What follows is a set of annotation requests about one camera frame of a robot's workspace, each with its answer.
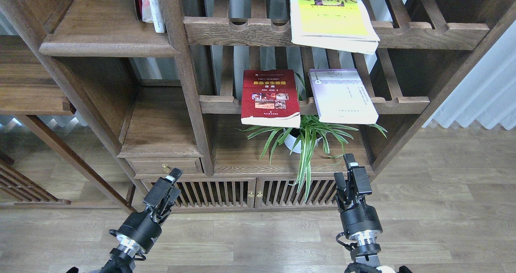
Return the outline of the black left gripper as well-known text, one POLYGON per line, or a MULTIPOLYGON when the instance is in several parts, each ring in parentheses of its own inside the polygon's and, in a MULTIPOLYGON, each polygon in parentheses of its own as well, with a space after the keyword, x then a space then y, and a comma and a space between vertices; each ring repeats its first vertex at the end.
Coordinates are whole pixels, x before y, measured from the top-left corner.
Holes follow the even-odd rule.
POLYGON ((125 254, 147 254, 162 234, 161 225, 170 213, 181 190, 175 186, 183 171, 173 170, 166 178, 159 178, 145 196, 147 209, 160 209, 160 216, 152 212, 131 213, 117 230, 120 242, 117 249, 125 254))

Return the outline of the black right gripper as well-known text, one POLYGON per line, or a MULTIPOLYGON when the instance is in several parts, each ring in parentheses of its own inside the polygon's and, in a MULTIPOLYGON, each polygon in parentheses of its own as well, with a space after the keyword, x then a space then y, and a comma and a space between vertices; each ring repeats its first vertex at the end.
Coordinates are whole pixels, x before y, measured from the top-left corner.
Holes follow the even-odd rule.
POLYGON ((347 203, 357 203, 366 195, 372 194, 372 187, 366 168, 359 166, 354 154, 343 156, 347 166, 347 180, 342 172, 334 173, 337 187, 337 205, 340 212, 343 231, 346 236, 364 232, 368 229, 383 232, 378 214, 373 206, 359 203, 354 208, 346 210, 347 203))

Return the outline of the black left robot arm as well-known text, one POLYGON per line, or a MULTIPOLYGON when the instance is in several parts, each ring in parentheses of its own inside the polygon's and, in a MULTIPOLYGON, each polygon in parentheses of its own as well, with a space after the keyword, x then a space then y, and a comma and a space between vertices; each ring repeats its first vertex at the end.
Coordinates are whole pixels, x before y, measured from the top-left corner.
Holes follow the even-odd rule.
POLYGON ((119 245, 112 249, 110 259, 98 270, 99 273, 131 273, 135 261, 146 259, 145 254, 162 233, 162 224, 181 194, 175 183, 182 173, 182 170, 174 168, 166 178, 159 178, 143 200, 146 208, 142 212, 131 213, 119 229, 109 231, 118 239, 119 245))

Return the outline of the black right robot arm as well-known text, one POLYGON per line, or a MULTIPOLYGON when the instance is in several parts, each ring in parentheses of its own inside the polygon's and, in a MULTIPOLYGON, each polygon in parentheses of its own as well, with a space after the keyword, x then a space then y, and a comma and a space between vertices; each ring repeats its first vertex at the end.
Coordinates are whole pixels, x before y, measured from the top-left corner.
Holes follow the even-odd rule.
POLYGON ((337 185, 337 205, 343 232, 336 241, 350 251, 352 263, 346 273, 394 273, 394 269, 382 266, 378 253, 380 245, 376 242, 382 226, 376 209, 366 204, 365 196, 372 194, 366 168, 359 166, 354 155, 343 156, 347 166, 347 178, 343 173, 335 173, 337 185))

